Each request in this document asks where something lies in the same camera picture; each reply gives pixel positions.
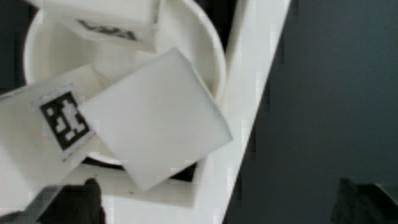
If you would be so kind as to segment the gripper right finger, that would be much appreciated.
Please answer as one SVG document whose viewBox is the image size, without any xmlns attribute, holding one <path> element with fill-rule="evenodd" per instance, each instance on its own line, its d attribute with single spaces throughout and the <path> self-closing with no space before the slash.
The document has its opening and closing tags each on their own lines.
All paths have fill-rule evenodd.
<svg viewBox="0 0 398 224">
<path fill-rule="evenodd" d="M 340 179 L 333 224 L 398 224 L 398 185 Z"/>
</svg>

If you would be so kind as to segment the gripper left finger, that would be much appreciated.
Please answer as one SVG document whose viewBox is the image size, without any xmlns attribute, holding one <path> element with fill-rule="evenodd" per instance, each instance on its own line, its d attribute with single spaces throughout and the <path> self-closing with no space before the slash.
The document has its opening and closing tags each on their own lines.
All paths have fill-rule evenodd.
<svg viewBox="0 0 398 224">
<path fill-rule="evenodd" d="M 0 216 L 0 224 L 107 224 L 96 179 L 48 186 L 27 208 Z"/>
</svg>

